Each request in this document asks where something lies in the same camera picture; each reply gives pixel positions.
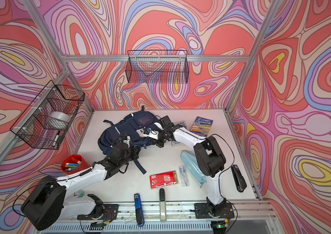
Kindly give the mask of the clear pen pack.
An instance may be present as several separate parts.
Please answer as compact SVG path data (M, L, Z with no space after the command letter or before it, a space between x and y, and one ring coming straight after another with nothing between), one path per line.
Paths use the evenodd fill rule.
M181 184L183 187L189 186L189 180L187 177L187 168L184 165L179 166L179 174L181 178Z

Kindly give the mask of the white tape roll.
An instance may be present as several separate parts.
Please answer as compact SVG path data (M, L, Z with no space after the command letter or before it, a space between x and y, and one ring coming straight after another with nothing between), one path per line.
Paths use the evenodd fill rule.
M54 111L49 114L47 118L47 125L51 129L64 130L67 129L71 117L63 112Z

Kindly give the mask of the blue treehouse book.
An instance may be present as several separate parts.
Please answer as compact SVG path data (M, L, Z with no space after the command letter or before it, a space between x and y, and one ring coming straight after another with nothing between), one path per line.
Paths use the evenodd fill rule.
M190 128L190 131L196 135L207 137L212 127L213 120L197 117Z

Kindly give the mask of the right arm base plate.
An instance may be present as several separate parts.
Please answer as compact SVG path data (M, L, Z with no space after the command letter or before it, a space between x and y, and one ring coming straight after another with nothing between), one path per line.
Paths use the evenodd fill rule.
M230 220L235 217L232 204L227 201L218 205L195 203L193 210L197 219L223 218Z

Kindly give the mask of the grey treehouse book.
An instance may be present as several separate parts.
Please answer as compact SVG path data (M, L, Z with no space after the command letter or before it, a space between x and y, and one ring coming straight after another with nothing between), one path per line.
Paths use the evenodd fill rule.
M174 122L174 125L180 125L181 127L184 127L184 128L187 127L187 123L186 123L186 121L178 121L178 122ZM171 146L172 146L172 147L183 145L183 143L180 142L180 141L178 141L178 139L180 139L180 134L177 134L177 135L176 135L176 140L173 140L173 141L171 142Z

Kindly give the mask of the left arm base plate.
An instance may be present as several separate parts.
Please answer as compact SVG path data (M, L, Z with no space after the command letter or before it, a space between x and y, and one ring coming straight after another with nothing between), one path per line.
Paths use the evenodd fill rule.
M78 215L78 220L113 221L118 215L118 204L97 205L89 215Z

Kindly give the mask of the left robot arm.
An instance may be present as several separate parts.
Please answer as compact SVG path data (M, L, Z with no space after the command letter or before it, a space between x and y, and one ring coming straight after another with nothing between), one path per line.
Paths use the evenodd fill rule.
M100 219L105 213L105 207L98 196L88 194L75 198L72 195L122 173L123 166L128 166L129 162L139 158L140 147L133 146L126 134L121 134L119 139L114 141L111 153L91 167L67 176L46 176L41 179L22 204L22 214L39 231L50 227L59 219L77 215Z

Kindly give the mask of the marker in basket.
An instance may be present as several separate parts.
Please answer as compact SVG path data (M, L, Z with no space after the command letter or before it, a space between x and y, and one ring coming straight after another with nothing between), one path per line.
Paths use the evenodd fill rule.
M57 144L58 144L58 139L59 139L59 137L60 137L60 133L61 133L61 131L58 131L58 132L57 132L57 134L56 134L56 136L55 136L55 138L54 138L54 141L52 142L52 146L53 146L53 147L56 147L56 146L57 146Z

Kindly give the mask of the red packet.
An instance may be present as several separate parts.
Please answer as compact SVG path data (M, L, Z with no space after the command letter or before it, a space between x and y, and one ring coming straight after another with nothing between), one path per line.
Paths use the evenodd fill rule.
M169 185L178 184L176 171L169 171L150 176L150 187L152 189L162 188Z

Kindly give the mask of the navy blue backpack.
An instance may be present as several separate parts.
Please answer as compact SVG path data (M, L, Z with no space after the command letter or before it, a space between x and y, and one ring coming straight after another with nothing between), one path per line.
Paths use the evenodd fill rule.
M138 112L127 115L117 124L104 120L104 122L109 123L111 126L99 137L98 147L102 153L107 156L112 150L113 141L122 133L126 133L130 137L132 146L140 147L140 149L150 146L151 138L144 136L143 127L146 123L150 121L155 122L157 119L159 120L153 113L145 111L145 109L142 108ZM146 174L146 170L138 160L133 162L142 174Z

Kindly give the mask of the black beige stapler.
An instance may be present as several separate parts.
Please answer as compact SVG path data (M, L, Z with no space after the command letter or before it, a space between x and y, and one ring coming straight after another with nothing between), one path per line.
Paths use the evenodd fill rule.
M161 188L159 190L159 208L160 208L160 221L166 222L166 198L165 190Z

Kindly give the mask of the blue stapler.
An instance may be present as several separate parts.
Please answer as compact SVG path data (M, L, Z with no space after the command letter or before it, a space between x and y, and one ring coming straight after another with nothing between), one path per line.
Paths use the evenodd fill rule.
M145 220L144 220L141 197L139 193L134 194L134 202L135 202L135 215L136 215L137 225L139 227L143 227L145 224Z

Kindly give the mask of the red cup with markers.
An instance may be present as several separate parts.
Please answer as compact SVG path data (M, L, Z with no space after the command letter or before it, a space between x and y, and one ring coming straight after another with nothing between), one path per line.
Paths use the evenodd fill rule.
M91 167L81 155L70 155L61 164L61 170L67 175L83 171Z

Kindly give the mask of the light blue pencil case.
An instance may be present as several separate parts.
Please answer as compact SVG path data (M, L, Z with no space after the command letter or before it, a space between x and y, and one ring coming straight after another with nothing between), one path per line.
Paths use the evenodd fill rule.
M206 183L206 176L199 169L196 156L190 151L182 151L180 157L186 168L189 169L200 187L202 187Z

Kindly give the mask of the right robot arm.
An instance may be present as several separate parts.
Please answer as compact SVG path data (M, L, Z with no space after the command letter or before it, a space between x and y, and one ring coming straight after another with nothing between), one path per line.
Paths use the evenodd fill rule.
M207 202L214 207L225 204L219 176L227 160L215 137L202 137L192 133L179 124L175 125L168 116L146 123L143 134L152 138L159 148L164 147L167 141L178 141L193 149L197 165L207 178Z

